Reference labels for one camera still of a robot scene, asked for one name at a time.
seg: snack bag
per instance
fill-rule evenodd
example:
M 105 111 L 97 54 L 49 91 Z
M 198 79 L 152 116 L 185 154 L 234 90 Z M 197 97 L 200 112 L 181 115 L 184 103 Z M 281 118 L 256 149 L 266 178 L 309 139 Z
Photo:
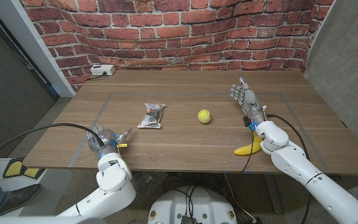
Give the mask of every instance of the snack bag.
M 160 120 L 162 115 L 162 108 L 166 106 L 160 103 L 145 103 L 146 114 L 143 116 L 138 128 L 161 128 Z

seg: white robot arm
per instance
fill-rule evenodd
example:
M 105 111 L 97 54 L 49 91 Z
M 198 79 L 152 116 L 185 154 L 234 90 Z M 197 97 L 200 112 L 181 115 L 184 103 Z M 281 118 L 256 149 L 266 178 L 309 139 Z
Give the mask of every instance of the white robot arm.
M 260 146 L 271 155 L 273 164 L 305 186 L 338 223 L 358 224 L 358 200 L 315 167 L 284 130 L 266 121 L 254 92 L 242 78 L 240 82 L 242 87 L 233 85 L 231 96 L 256 126 L 256 133 L 264 139 Z

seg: yellow tennis ball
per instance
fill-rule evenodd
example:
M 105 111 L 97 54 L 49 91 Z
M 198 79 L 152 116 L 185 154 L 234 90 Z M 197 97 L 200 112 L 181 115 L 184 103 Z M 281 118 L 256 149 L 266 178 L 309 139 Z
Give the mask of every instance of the yellow tennis ball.
M 198 112 L 198 120 L 203 124 L 208 123 L 211 120 L 211 113 L 208 110 L 201 110 Z

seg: shoe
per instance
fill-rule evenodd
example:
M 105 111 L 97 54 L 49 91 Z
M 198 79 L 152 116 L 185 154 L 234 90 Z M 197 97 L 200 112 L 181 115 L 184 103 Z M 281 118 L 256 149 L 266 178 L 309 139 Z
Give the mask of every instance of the shoe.
M 0 208 L 0 215 L 5 215 L 6 213 L 27 205 L 32 199 L 35 198 L 35 196 L 37 196 L 41 189 L 42 185 L 34 184 L 19 190 L 12 191 L 11 196 L 5 205 Z

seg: banana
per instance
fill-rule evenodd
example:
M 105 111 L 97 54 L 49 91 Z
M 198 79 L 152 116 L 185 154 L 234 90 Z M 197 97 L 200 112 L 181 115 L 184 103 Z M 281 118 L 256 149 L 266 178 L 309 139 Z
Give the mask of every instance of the banana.
M 254 146 L 252 148 L 252 153 L 257 152 L 260 149 L 260 143 L 263 141 L 260 137 L 258 137 L 258 134 L 254 131 Z M 248 146 L 240 147 L 234 151 L 236 155 L 248 155 L 251 153 L 251 146 L 252 144 L 249 144 Z

